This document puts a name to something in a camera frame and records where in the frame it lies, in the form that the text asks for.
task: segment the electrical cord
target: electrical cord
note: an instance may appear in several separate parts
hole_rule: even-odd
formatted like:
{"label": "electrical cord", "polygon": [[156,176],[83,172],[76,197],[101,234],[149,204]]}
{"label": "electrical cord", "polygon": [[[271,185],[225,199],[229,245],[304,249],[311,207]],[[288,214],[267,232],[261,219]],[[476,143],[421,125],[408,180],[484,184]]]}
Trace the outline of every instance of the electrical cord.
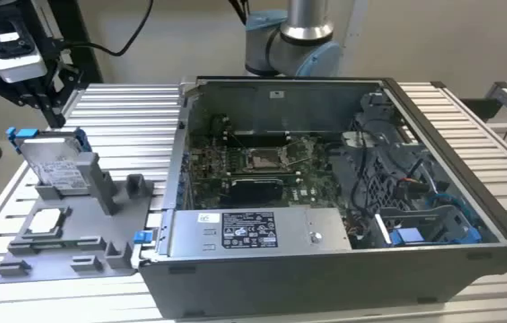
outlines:
{"label": "electrical cord", "polygon": [[65,48],[89,47],[89,48],[95,48],[95,49],[101,50],[103,52],[105,52],[111,56],[115,56],[115,57],[123,56],[128,52],[131,45],[136,41],[136,38],[137,38],[141,30],[144,29],[147,20],[149,18],[149,14],[152,13],[153,2],[155,2],[155,0],[149,0],[149,5],[147,7],[144,19],[141,19],[141,23],[139,24],[139,27],[137,27],[136,31],[133,32],[133,35],[131,36],[128,42],[125,43],[124,48],[121,48],[121,50],[119,52],[113,52],[112,50],[107,49],[104,46],[101,46],[99,44],[95,44],[93,42],[68,42],[65,44]]}
{"label": "electrical cord", "polygon": [[472,212],[469,212],[469,209],[467,207],[467,205],[464,205],[464,203],[456,198],[453,197],[452,195],[449,194],[445,194],[445,193],[439,193],[439,194],[435,194],[432,195],[431,197],[427,198],[425,200],[425,204],[432,207],[432,203],[436,199],[440,199],[440,198],[444,198],[444,199],[448,199],[451,201],[451,204],[457,207],[461,211],[461,214],[464,214],[464,216],[472,220]]}
{"label": "electrical cord", "polygon": [[247,15],[251,15],[249,0],[245,0]]}
{"label": "electrical cord", "polygon": [[364,207],[361,207],[360,205],[357,205],[356,200],[355,200],[355,194],[357,192],[357,187],[359,187],[360,181],[363,180],[363,177],[364,177],[364,170],[365,170],[365,166],[367,166],[367,142],[364,140],[363,128],[360,128],[360,125],[357,125],[357,133],[360,133],[360,141],[363,144],[363,153],[360,154],[361,157],[360,157],[357,179],[355,181],[355,184],[352,185],[352,190],[351,190],[351,203],[352,203],[352,206],[360,211],[360,213],[368,216],[367,209]]}
{"label": "electrical cord", "polygon": [[243,11],[243,8],[239,4],[239,1],[237,0],[229,0],[229,3],[232,4],[233,6],[233,10],[235,10],[235,13],[237,14],[239,16],[239,19],[240,21],[243,22],[243,25],[247,24],[247,14],[245,12]]}

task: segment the power supply label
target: power supply label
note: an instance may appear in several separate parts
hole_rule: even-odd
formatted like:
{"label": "power supply label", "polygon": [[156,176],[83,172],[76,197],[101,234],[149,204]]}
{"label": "power supply label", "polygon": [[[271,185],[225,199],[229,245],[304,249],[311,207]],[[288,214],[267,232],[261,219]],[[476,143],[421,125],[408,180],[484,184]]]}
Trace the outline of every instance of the power supply label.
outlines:
{"label": "power supply label", "polygon": [[224,213],[223,247],[227,249],[279,247],[273,213]]}

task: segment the blue plastic clip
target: blue plastic clip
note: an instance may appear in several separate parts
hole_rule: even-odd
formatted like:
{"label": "blue plastic clip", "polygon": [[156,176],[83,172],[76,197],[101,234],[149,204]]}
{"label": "blue plastic clip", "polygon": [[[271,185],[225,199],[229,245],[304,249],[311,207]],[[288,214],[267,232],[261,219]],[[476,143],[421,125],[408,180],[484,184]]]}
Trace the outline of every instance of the blue plastic clip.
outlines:
{"label": "blue plastic clip", "polygon": [[153,240],[153,231],[137,231],[133,236],[133,244],[151,244]]}
{"label": "blue plastic clip", "polygon": [[37,129],[20,129],[16,134],[16,138],[31,139],[35,138],[40,134]]}
{"label": "blue plastic clip", "polygon": [[17,138],[35,138],[40,131],[37,129],[20,129],[20,131],[16,133],[16,127],[9,127],[8,130],[5,130],[5,134],[8,136],[8,141],[12,143],[16,153],[21,153],[20,146],[16,143]]}
{"label": "blue plastic clip", "polygon": [[16,149],[16,153],[21,153],[20,147],[16,143],[16,127],[9,127],[8,130],[5,130],[5,134],[8,136],[8,141],[12,143],[12,146]]}
{"label": "blue plastic clip", "polygon": [[85,152],[92,152],[92,146],[89,145],[89,140],[88,140],[88,135],[85,134],[85,131],[80,128],[75,130],[75,137],[77,138],[80,144],[81,144],[81,149]]}

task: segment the motherboard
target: motherboard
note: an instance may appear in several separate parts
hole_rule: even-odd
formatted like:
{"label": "motherboard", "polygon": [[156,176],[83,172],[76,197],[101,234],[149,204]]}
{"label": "motherboard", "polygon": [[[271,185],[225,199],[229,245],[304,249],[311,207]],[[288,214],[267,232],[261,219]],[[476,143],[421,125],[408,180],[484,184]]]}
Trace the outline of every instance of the motherboard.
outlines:
{"label": "motherboard", "polygon": [[327,143],[316,135],[195,136],[191,183],[196,209],[336,207],[347,209]]}

